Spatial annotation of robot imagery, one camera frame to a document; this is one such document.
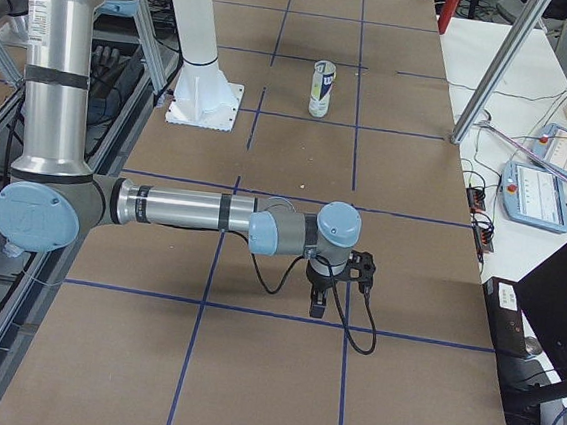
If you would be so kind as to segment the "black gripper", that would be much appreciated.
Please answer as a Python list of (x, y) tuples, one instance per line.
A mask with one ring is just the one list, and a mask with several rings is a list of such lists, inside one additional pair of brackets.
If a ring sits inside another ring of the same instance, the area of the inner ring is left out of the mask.
[(327, 289), (338, 281), (343, 280), (348, 266), (344, 263), (338, 265), (328, 265), (327, 260), (310, 259), (306, 267), (307, 279), (312, 285), (309, 316), (311, 318), (324, 318)]

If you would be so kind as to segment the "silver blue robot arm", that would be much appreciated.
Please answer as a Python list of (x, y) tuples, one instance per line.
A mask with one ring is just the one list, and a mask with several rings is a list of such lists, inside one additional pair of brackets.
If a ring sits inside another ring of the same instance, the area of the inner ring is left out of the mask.
[(321, 317), (327, 295), (357, 277), (362, 221), (351, 205), (333, 202), (304, 214), (281, 198), (139, 186), (100, 176), (86, 163), (94, 18), (112, 3), (126, 13), (139, 7), (138, 0), (28, 2), (23, 148), (0, 191), (0, 232), (21, 249), (41, 253), (108, 224), (235, 233), (253, 255), (306, 260), (310, 314)]

